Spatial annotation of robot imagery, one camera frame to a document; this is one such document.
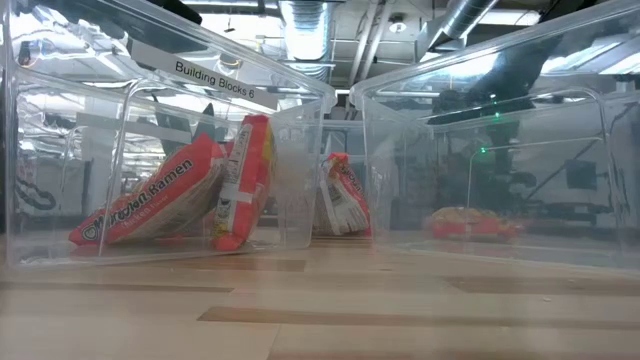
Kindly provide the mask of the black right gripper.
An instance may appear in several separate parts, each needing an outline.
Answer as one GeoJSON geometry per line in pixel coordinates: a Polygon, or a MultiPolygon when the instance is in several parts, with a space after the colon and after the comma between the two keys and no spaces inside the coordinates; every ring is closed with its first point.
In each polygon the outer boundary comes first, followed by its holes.
{"type": "MultiPolygon", "coordinates": [[[[433,117],[429,123],[446,125],[488,115],[498,120],[503,113],[531,107],[530,101],[514,98],[509,93],[446,90],[434,101],[433,117]]],[[[511,159],[506,147],[518,134],[518,127],[516,122],[498,122],[484,128],[492,150],[487,155],[476,155],[478,165],[472,173],[468,172],[469,158],[474,150],[482,147],[479,141],[474,140],[469,151],[447,160],[441,169],[434,171],[431,197],[434,200],[464,200],[467,196],[473,200],[510,200],[511,159]]]]}

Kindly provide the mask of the orange Maruchan ramen pack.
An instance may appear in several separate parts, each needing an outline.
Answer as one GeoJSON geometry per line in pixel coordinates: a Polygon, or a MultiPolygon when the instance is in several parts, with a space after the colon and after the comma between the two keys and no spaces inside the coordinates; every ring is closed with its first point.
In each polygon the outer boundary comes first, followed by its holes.
{"type": "Polygon", "coordinates": [[[270,118],[247,115],[228,156],[212,230],[217,251],[241,249],[266,206],[276,169],[270,118]]]}
{"type": "Polygon", "coordinates": [[[133,192],[96,210],[71,231],[77,246],[166,238],[209,213],[219,195],[228,146],[202,134],[176,150],[133,192]]]}
{"type": "Polygon", "coordinates": [[[523,226],[491,210],[468,207],[443,207],[424,221],[424,227],[437,239],[452,236],[494,236],[513,239],[523,232],[523,226]]]}
{"type": "Polygon", "coordinates": [[[370,235],[370,212],[364,189],[347,153],[333,152],[319,166],[313,234],[370,235]]]}

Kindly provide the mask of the large clear plastic bin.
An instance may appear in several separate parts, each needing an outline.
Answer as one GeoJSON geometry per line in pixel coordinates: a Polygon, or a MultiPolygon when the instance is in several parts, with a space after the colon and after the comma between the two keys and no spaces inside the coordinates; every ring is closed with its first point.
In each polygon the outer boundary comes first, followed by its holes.
{"type": "Polygon", "coordinates": [[[523,262],[640,270],[640,0],[554,0],[541,23],[361,81],[361,113],[373,239],[387,250],[443,252],[523,262]],[[533,107],[431,125],[440,93],[466,93],[499,54],[557,38],[525,97],[533,107]],[[514,172],[537,184],[509,186],[504,202],[434,200],[433,175],[482,147],[483,129],[519,124],[506,147],[514,172]],[[437,239],[424,221],[443,207],[491,210],[523,226],[494,236],[437,239]]]}

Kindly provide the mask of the small clear plastic bin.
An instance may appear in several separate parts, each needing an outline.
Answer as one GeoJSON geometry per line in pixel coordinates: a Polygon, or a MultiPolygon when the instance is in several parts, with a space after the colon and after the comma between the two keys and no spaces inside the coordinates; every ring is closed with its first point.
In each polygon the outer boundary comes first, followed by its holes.
{"type": "Polygon", "coordinates": [[[363,125],[358,121],[278,122],[275,200],[282,238],[309,241],[313,234],[319,166],[333,152],[347,153],[366,199],[363,125]]]}

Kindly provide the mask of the labelled clear plastic bin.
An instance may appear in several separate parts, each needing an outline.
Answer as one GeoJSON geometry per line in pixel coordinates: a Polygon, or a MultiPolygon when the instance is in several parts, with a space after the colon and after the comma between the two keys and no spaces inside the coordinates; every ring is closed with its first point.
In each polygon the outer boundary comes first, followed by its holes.
{"type": "Polygon", "coordinates": [[[322,45],[324,2],[0,0],[0,233],[18,268],[297,249],[333,89],[229,37],[322,45]]]}

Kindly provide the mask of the white Building Blocks label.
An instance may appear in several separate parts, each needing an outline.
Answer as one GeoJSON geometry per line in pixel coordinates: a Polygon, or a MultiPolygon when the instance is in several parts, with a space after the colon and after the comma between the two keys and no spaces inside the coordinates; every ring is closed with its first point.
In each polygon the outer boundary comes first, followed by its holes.
{"type": "Polygon", "coordinates": [[[275,95],[257,89],[252,85],[222,75],[138,40],[130,40],[128,42],[128,48],[131,59],[143,65],[153,67],[203,86],[215,88],[218,91],[234,95],[242,100],[261,105],[271,110],[278,109],[279,101],[275,95]]]}

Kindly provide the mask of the slanted silver ventilation duct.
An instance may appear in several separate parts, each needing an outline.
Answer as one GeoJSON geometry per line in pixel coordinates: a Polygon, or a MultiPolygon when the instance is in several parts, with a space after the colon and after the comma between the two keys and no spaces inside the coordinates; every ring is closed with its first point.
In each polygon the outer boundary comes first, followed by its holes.
{"type": "Polygon", "coordinates": [[[469,33],[498,2],[450,0],[443,15],[423,26],[416,40],[418,52],[451,52],[464,48],[469,33]]]}

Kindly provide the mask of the wide silver ventilation duct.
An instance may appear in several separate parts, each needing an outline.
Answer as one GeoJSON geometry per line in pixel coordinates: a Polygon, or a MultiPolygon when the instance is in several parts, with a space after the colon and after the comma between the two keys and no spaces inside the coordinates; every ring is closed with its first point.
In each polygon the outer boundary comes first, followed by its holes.
{"type": "Polygon", "coordinates": [[[316,0],[279,0],[290,67],[327,82],[333,6],[316,0]]]}

